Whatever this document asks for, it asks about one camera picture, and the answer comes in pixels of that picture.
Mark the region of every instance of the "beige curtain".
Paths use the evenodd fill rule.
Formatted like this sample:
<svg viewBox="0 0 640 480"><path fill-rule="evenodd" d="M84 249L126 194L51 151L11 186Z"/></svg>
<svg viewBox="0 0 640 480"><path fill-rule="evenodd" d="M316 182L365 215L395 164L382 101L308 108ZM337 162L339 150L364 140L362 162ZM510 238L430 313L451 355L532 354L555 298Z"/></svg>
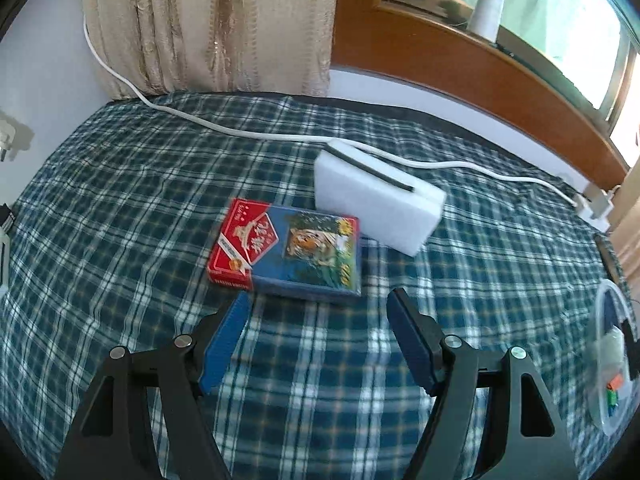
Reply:
<svg viewBox="0 0 640 480"><path fill-rule="evenodd" d="M335 0L82 0L98 54L146 94L326 95ZM110 96L131 90L99 69Z"/></svg>
<svg viewBox="0 0 640 480"><path fill-rule="evenodd" d="M625 272L631 296L640 301L640 164L626 176L609 215L610 240Z"/></svg>

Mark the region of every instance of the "mattress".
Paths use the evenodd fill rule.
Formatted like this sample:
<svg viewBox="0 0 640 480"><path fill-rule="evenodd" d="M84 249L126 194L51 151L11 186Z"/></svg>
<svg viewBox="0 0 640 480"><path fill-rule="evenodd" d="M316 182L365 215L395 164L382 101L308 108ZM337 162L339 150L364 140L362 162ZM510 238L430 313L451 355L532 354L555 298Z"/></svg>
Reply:
<svg viewBox="0 0 640 480"><path fill-rule="evenodd" d="M425 114L417 121L290 96L178 92L154 101L231 128L354 139L563 186ZM98 110L49 157L15 204L10 290L0 301L0 417L44 478L113 346L156 348L234 294L206 275L231 200L313 208L318 153L224 136L133 100ZM386 321L396 286L476 348L525 348L588 478L626 426L607 438L588 415L587 325L606 276L594 229L542 186L408 171L447 193L415 258L364 238L363 295L349 307L255 295L222 385L202 404L234 478L401 478L433 399L412 380ZM151 393L161 469L176 478ZM633 395L637 404L637 385ZM485 408L478 390L461 478L472 473Z"/></svg>

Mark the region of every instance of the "foam sponge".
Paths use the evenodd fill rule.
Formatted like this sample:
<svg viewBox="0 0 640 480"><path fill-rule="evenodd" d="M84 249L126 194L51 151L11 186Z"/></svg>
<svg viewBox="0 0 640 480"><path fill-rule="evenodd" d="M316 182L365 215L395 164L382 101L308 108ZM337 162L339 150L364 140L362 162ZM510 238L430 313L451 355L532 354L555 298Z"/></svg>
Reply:
<svg viewBox="0 0 640 480"><path fill-rule="evenodd" d="M440 222L443 190L341 140L314 166L316 209L355 216L364 235L415 256Z"/></svg>

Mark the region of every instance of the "white wall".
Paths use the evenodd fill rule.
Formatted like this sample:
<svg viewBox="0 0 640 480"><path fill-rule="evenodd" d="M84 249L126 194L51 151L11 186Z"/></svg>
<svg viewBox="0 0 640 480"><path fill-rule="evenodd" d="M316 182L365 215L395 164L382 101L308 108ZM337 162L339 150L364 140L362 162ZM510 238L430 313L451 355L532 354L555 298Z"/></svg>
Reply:
<svg viewBox="0 0 640 480"><path fill-rule="evenodd" d="M437 92L344 69L332 70L331 76L330 97L431 113L561 176L578 190L587 184L579 172L523 133ZM29 0L0 42L0 117L18 129L14 150L0 163L0 204L11 204L56 147L107 101L84 43L80 0Z"/></svg>
<svg viewBox="0 0 640 480"><path fill-rule="evenodd" d="M17 129L0 162L0 204L12 203L76 126L109 101L90 57L80 0L29 0L0 41L0 117Z"/></svg>

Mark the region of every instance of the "white cable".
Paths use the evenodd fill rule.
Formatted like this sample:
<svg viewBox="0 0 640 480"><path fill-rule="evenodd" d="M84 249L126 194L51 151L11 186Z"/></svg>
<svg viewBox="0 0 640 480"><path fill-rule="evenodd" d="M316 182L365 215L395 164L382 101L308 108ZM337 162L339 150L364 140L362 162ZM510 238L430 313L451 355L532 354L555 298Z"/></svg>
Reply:
<svg viewBox="0 0 640 480"><path fill-rule="evenodd" d="M314 136L314 135L289 135L289 134L265 134L258 132L246 132L243 130L235 130L233 128L227 128L226 126L221 126L220 124L211 123L210 121L206 121L201 119L200 117L196 117L191 114L187 114L185 112L181 112L180 110L176 110L175 108L170 108L168 106L161 106L153 104L146 97L142 95L142 92L136 88L136 86L126 79L125 77L118 74L115 70L113 70L110 66L108 66L101 58L98 56L98 53L95 51L91 40L89 39L89 31L86 27L86 17L84 18L84 38L86 39L87 45L91 50L91 53L94 55L97 62L100 66L109 72L114 78L122 81L125 85L131 88L135 94L140 98L140 100L150 108L154 110L160 110L161 112L167 112L171 115L175 115L177 117L186 119L187 121L191 121L192 123L199 124L200 126L204 126L205 128L209 128L210 130L214 130L216 132L220 132L221 134L230 135L234 137L245 137L248 139L260 139L260 140L288 140L292 142L318 142L321 144L326 144L334 140L335 137L328 136ZM393 155L392 153L387 153L379 148L375 148L373 146L369 146L368 144L364 144L363 142L358 142L357 140L350 139L340 139L351 146L354 146L363 152L371 153L372 155L379 156L381 158L386 158L386 160L390 160L391 162L395 162L396 164L401 164L402 166L407 166L408 168L416 168L418 170L440 170L444 168L467 168L469 170L478 171L479 173L484 173L487 176L494 178L495 180L502 180L504 182L530 182L532 184L540 184L540 186L544 186L547 189L550 189L556 195L565 199L569 204L576 207L577 204L573 199L565 195L562 191L560 191L557 187L549 184L545 180L541 180L539 178L533 178L530 176L509 176L502 175L499 173L495 173L492 170L488 170L483 166L478 166L472 162L466 162L464 160L448 160L444 162L418 162L416 160L409 160L408 158L404 158L402 156Z"/></svg>

